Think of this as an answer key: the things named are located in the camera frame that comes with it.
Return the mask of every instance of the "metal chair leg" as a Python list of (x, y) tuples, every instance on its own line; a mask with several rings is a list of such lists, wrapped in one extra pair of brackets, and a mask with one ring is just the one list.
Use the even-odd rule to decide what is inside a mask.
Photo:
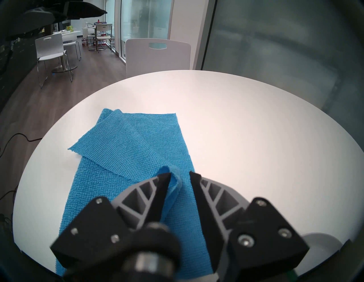
[(75, 49), (76, 49), (76, 56), (77, 56), (77, 60), (79, 60), (79, 59), (78, 59), (77, 46), (76, 46), (76, 45), (75, 45)]
[(67, 66), (68, 66), (68, 74), (70, 75), (70, 81), (72, 82), (72, 78), (73, 78), (73, 71), (71, 71), (70, 69), (70, 64), (68, 63), (68, 56), (66, 54), (64, 54), (64, 56), (66, 56), (67, 58)]
[(45, 81), (47, 80), (48, 77), (45, 78), (45, 80), (43, 81), (42, 85), (40, 85), (40, 80), (39, 80), (39, 69), (38, 69), (38, 60), (37, 60), (37, 73), (38, 73), (38, 83), (39, 83), (39, 87), (40, 89), (42, 89)]
[(77, 40), (77, 44), (78, 44), (78, 50), (80, 51), (80, 59), (79, 59), (79, 61), (82, 59), (82, 57), (81, 57), (81, 49), (80, 49), (80, 43), (78, 42), (78, 40)]

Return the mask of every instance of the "glass wall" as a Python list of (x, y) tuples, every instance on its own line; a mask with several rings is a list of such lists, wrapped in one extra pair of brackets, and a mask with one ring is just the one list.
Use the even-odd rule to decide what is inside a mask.
[(115, 0), (106, 0), (105, 2), (105, 20), (108, 24), (112, 24), (111, 31), (111, 47), (115, 50)]
[(125, 58), (125, 41), (131, 38), (168, 39), (173, 0), (122, 0), (120, 38)]
[(333, 1), (218, 0), (203, 70), (295, 94), (364, 149), (364, 48)]

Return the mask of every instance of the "dark floor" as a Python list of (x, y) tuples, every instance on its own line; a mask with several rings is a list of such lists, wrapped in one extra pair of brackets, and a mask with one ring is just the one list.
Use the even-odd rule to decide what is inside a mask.
[[(37, 68), (26, 76), (12, 94), (0, 113), (0, 155), (8, 139), (21, 132), (28, 139), (43, 137), (52, 125), (78, 102), (112, 83), (126, 78), (125, 64), (109, 49), (97, 52), (81, 45), (82, 60), (77, 61), (74, 47), (68, 47), (69, 60), (78, 67), (73, 70), (72, 83), (68, 72), (52, 74), (58, 59), (39, 64), (41, 80), (48, 76), (39, 88)], [(8, 144), (0, 159), (0, 197), (18, 185), (23, 170), (39, 141), (29, 143), (20, 135)], [(12, 193), (0, 201), (0, 213), (11, 217)]]

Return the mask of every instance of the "folded towel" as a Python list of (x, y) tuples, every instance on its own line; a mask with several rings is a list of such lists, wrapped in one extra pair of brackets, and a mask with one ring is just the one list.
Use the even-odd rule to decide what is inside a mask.
[[(182, 245), (179, 279), (212, 273), (189, 171), (193, 165), (175, 114), (125, 114), (104, 109), (70, 150), (82, 156), (66, 202), (60, 233), (96, 196), (112, 201), (132, 184), (171, 172), (162, 222)], [(64, 268), (56, 262), (56, 273)]]

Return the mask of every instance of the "white round table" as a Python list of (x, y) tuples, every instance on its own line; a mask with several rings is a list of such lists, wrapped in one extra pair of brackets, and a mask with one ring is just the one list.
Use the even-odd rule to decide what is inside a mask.
[(18, 247), (55, 271), (50, 245), (81, 157), (70, 146), (103, 108), (176, 113), (195, 171), (248, 201), (267, 198), (301, 234), (355, 238), (364, 217), (364, 153), (308, 102), (252, 79), (207, 71), (132, 77), (90, 95), (41, 140), (21, 177), (13, 214)]

